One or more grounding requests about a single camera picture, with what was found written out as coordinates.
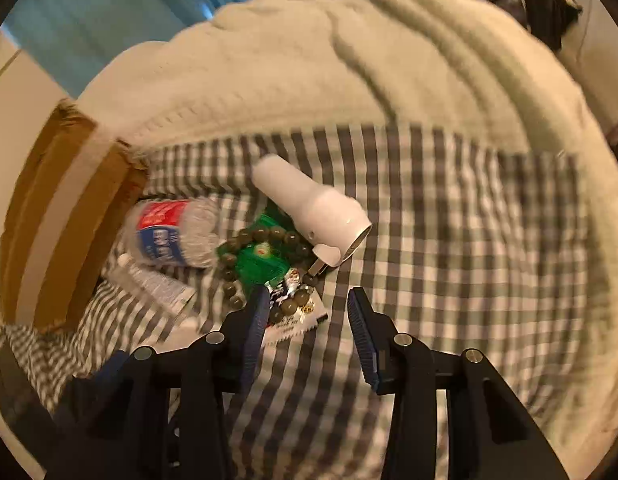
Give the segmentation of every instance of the white hair dryer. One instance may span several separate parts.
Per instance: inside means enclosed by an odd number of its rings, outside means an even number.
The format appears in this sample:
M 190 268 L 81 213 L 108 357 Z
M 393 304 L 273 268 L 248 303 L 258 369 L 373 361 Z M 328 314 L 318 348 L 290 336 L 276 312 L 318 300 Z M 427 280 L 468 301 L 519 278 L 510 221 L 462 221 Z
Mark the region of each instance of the white hair dryer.
M 323 186 L 278 155 L 265 155 L 254 166 L 255 187 L 291 216 L 295 228 L 313 245 L 320 264 L 310 269 L 338 267 L 371 231 L 360 204 L 332 186 Z

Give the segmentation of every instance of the plaid blanket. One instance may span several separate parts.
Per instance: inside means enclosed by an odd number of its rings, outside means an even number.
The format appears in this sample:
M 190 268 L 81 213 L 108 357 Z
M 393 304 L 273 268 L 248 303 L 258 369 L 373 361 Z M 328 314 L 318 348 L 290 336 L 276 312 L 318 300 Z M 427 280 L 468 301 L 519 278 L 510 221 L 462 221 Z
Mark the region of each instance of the plaid blanket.
M 363 381 L 345 314 L 355 285 L 430 348 L 481 349 L 539 425 L 551 423 L 572 380 L 586 305 L 587 217 L 571 156 L 507 154 L 416 124 L 330 126 L 163 148 L 150 156 L 145 195 L 209 196 L 228 235 L 264 207 L 249 175 L 271 152 L 355 197 L 374 228 L 318 287 L 329 322 L 266 347 L 250 393 L 225 397 L 240 478 L 379 478 L 393 399 Z M 119 241 L 105 276 L 123 250 Z M 219 327 L 227 305 L 218 270 L 166 272 L 198 289 L 203 332 Z M 7 326 L 0 338 L 53 410 L 72 374 L 89 374 L 115 349 L 171 329 L 105 281 L 75 334 Z

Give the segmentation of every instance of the blue curtain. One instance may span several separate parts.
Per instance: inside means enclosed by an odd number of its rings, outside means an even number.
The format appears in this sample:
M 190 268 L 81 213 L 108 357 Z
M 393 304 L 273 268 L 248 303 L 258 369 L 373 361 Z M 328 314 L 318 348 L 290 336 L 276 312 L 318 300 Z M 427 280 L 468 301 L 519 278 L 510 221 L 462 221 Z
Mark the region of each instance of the blue curtain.
M 245 0 L 19 0 L 9 34 L 71 96 L 134 44 L 170 40 L 216 9 Z

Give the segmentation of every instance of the beaded bracelet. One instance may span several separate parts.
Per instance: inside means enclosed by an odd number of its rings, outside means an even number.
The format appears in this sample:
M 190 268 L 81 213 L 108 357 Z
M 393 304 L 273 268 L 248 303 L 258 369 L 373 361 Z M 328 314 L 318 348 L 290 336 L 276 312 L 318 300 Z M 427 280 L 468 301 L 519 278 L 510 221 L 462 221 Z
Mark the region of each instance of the beaded bracelet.
M 234 282 L 237 275 L 233 270 L 238 261 L 236 253 L 243 247 L 252 242 L 263 243 L 267 241 L 282 243 L 286 248 L 288 256 L 292 253 L 295 259 L 306 259 L 311 254 L 310 246 L 304 242 L 301 236 L 295 231 L 286 231 L 280 226 L 266 227 L 256 226 L 252 230 L 241 229 L 235 237 L 225 242 L 227 252 L 220 256 L 220 263 L 223 265 L 223 279 L 227 282 L 223 285 L 223 292 L 228 298 L 228 303 L 232 308 L 243 307 L 243 300 L 236 295 L 237 288 Z M 293 316 L 299 308 L 304 308 L 310 297 L 313 288 L 317 285 L 318 278 L 305 272 L 303 282 L 298 286 L 292 298 L 286 298 L 280 305 L 273 306 L 269 311 L 269 322 L 277 324 L 286 316 Z

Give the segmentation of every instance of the white cap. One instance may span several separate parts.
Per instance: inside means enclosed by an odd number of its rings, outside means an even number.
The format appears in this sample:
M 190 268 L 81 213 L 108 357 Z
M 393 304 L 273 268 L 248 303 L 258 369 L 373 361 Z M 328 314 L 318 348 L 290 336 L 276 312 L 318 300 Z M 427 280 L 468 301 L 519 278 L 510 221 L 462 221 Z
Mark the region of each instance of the white cap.
M 118 256 L 118 265 L 120 267 L 126 267 L 133 262 L 134 259 L 131 257 L 131 254 L 123 253 Z

